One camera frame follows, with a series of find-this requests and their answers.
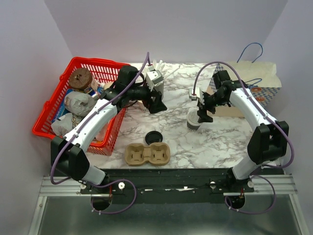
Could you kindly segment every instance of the blue package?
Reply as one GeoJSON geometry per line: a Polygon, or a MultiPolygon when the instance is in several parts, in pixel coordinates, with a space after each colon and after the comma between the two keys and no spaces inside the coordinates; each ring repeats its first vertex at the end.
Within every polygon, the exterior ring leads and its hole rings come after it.
{"type": "MultiPolygon", "coordinates": [[[[68,89],[67,92],[65,93],[64,97],[69,94],[70,92],[72,92],[73,89],[68,89]]],[[[65,108],[65,105],[64,105],[64,98],[62,99],[62,102],[56,112],[56,114],[54,115],[53,119],[52,119],[52,122],[51,123],[54,123],[54,121],[56,119],[58,119],[59,117],[62,117],[63,115],[69,113],[69,111],[65,108]]]]}
{"type": "Polygon", "coordinates": [[[97,91],[99,92],[99,94],[101,94],[103,92],[103,87],[98,87],[97,91]]]}

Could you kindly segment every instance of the red wire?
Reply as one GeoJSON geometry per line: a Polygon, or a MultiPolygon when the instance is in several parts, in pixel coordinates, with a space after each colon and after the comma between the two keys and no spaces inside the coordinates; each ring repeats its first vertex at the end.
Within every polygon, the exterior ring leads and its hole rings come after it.
{"type": "Polygon", "coordinates": [[[242,195],[243,195],[243,193],[244,193],[244,188],[241,188],[241,193],[240,193],[240,198],[242,197],[242,195]]]}
{"type": "Polygon", "coordinates": [[[109,197],[112,197],[112,185],[110,185],[109,197]]]}

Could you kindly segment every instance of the cable clip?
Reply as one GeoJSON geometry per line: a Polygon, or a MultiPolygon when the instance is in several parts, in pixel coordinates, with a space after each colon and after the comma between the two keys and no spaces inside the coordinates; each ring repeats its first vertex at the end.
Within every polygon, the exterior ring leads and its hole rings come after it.
{"type": "Polygon", "coordinates": [[[252,94],[246,96],[247,99],[250,99],[251,97],[253,98],[252,94]]]}
{"type": "Polygon", "coordinates": [[[268,118],[268,113],[266,112],[263,116],[264,119],[267,119],[268,118]]]}
{"type": "Polygon", "coordinates": [[[198,99],[201,104],[204,104],[203,92],[199,87],[196,87],[195,92],[193,91],[193,88],[189,88],[189,99],[191,100],[198,99]]]}

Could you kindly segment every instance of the black lid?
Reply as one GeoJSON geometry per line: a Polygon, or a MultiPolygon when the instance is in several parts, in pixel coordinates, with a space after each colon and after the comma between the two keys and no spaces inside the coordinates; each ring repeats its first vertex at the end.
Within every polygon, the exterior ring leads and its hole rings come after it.
{"type": "Polygon", "coordinates": [[[150,131],[146,134],[145,140],[147,144],[162,142],[163,136],[159,131],[150,131]]]}

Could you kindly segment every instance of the pulp cup holder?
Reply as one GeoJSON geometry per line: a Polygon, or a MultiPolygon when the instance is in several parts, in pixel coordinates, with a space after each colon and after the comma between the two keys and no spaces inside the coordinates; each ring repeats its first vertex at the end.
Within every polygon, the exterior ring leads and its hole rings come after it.
{"type": "Polygon", "coordinates": [[[125,150],[125,161],[132,166],[143,165],[147,162],[152,165],[166,165],[170,158],[170,147],[162,142],[152,143],[149,146],[132,143],[125,150]]]}

